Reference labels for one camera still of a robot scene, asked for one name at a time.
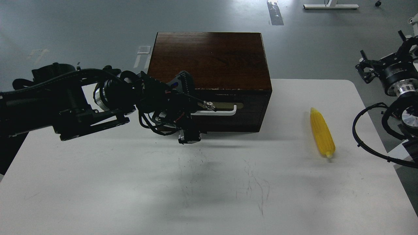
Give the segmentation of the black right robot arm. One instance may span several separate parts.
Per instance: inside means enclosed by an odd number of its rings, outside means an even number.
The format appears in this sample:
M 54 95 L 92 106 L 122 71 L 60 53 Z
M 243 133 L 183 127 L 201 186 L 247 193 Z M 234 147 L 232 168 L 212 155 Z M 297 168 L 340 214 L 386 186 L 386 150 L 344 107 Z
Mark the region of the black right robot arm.
M 417 60 L 417 36 L 405 36 L 398 32 L 402 39 L 399 49 L 379 60 L 370 60 L 363 50 L 361 59 L 355 66 L 362 80 L 369 84 L 378 78 L 387 96 L 395 97 L 391 105 L 376 103 L 362 110 L 354 119 L 352 135 L 357 146 L 366 152 L 409 168 L 417 168 L 417 108 L 418 108 L 418 73 L 414 61 Z M 374 108 L 385 109 L 382 112 L 381 125 L 383 129 L 399 140 L 405 140 L 403 147 L 412 158 L 411 161 L 396 159 L 376 152 L 367 146 L 358 136 L 356 125 L 361 116 Z

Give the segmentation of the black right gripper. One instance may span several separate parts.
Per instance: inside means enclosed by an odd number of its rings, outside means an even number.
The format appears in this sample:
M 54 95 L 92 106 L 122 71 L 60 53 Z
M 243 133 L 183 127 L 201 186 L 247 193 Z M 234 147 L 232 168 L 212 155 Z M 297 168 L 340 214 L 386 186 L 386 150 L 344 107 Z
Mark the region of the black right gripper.
M 380 60 L 369 60 L 363 50 L 360 51 L 361 59 L 355 69 L 362 80 L 369 84 L 376 77 L 379 78 L 385 95 L 400 97 L 403 94 L 417 91 L 417 69 L 414 61 L 417 61 L 418 37 L 407 38 L 399 30 L 402 44 L 395 53 L 393 65 L 385 68 L 386 63 Z

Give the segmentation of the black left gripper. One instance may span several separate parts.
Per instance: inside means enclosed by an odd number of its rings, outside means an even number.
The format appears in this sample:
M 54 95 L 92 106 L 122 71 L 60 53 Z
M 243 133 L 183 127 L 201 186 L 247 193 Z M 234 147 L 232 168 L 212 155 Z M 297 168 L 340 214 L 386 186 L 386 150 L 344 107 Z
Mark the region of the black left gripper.
M 217 111 L 213 102 L 198 97 L 194 78 L 187 71 L 180 71 L 168 83 L 140 72 L 132 78 L 132 93 L 140 125 L 157 135 L 178 133 L 180 144 L 193 144 L 202 139 L 192 113 Z

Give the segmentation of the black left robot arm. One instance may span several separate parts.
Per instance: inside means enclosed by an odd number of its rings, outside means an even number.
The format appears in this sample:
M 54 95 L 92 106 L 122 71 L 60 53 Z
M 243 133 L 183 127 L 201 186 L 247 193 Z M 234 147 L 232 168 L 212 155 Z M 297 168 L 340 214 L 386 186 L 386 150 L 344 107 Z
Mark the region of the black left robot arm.
M 192 114 L 217 111 L 196 96 L 186 71 L 168 83 L 110 65 L 81 69 L 53 63 L 32 74 L 33 80 L 15 79 L 13 91 L 1 92 L 1 175 L 37 129 L 52 127 L 62 141 L 71 140 L 127 124 L 127 116 L 138 111 L 143 128 L 162 136 L 179 133 L 180 144 L 196 143 L 202 131 Z

